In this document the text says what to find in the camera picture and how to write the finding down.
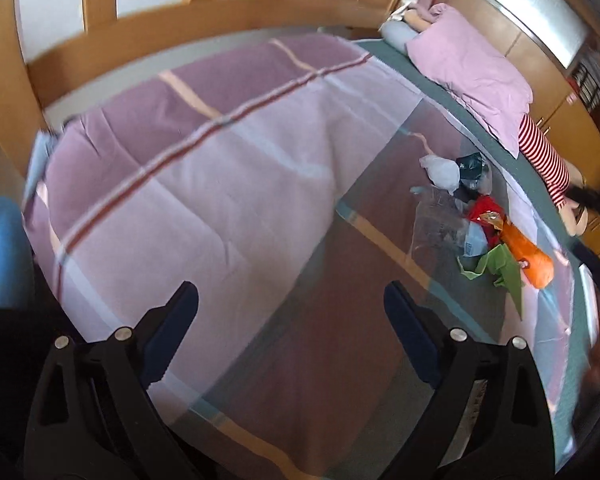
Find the pillow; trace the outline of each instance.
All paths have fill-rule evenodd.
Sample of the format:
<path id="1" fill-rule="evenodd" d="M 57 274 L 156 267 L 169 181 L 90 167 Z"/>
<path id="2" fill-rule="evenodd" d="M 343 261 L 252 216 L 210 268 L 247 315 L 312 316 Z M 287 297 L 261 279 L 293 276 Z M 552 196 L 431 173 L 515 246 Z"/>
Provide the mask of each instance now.
<path id="1" fill-rule="evenodd" d="M 40 130 L 36 135 L 36 140 L 33 143 L 33 149 L 31 150 L 31 157 L 29 158 L 27 180 L 24 184 L 24 197 L 22 199 L 23 209 L 36 192 L 38 181 L 40 181 L 45 174 L 46 164 L 58 145 L 58 142 L 60 142 L 60 139 L 61 135 L 55 132 Z"/>
<path id="2" fill-rule="evenodd" d="M 418 35 L 405 22 L 398 22 L 397 20 L 384 22 L 382 27 L 380 27 L 380 34 L 382 34 L 382 37 L 388 44 L 404 56 L 407 55 L 407 41 L 412 40 Z"/>
<path id="3" fill-rule="evenodd" d="M 520 123 L 533 101 L 531 87 L 455 8 L 437 4 L 436 19 L 409 41 L 409 59 L 427 78 L 450 91 L 514 157 Z"/>

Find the wooden bed frame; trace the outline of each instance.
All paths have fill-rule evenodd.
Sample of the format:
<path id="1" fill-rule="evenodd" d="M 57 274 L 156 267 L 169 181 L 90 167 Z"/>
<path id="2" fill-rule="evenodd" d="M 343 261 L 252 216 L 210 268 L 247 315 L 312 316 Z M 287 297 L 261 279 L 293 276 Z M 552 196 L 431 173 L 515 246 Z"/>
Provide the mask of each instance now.
<path id="1" fill-rule="evenodd" d="M 82 0 L 84 32 L 26 64 L 14 0 L 0 0 L 0 146 L 26 174 L 43 110 L 133 60 L 189 41 L 285 26 L 379 27 L 389 9 L 350 0 L 182 0 L 117 17 L 116 0 Z"/>

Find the clear plastic bag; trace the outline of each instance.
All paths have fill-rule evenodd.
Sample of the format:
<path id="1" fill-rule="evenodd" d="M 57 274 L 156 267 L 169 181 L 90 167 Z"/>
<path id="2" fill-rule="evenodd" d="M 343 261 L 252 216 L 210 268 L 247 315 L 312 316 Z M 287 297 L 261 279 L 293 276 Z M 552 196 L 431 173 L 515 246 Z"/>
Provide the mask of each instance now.
<path id="1" fill-rule="evenodd" d="M 458 256 L 479 256 L 489 250 L 482 228 L 464 218 L 468 204 L 433 186 L 413 188 L 411 192 L 420 199 L 411 254 L 422 247 L 445 248 Z"/>
<path id="2" fill-rule="evenodd" d="M 422 247 L 446 248 L 458 255 L 464 254 L 470 222 L 462 217 L 456 199 L 433 186 L 411 191 L 420 198 L 413 225 L 411 254 Z"/>

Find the blue jeans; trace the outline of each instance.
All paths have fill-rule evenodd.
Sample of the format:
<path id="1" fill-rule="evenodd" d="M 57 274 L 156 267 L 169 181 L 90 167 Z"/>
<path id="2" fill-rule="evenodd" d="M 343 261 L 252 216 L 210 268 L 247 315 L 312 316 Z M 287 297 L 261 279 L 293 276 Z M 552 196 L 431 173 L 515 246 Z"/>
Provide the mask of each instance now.
<path id="1" fill-rule="evenodd" d="M 26 308 L 33 297 L 33 259 L 22 215 L 0 196 L 0 308 Z"/>

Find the green paper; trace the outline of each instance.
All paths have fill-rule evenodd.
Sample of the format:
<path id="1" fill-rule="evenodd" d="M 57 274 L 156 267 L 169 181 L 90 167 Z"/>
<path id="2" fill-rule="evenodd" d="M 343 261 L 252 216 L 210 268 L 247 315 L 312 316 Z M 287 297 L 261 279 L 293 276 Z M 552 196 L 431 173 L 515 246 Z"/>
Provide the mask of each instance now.
<path id="1" fill-rule="evenodd" d="M 458 258 L 461 274 L 469 280 L 474 280 L 488 270 L 498 279 L 493 282 L 495 286 L 504 286 L 511 294 L 513 303 L 516 306 L 518 315 L 522 320 L 522 278 L 520 277 L 520 265 L 511 254 L 511 251 L 505 244 L 495 246 L 491 251 L 480 258 L 475 270 L 466 270 L 460 258 Z"/>

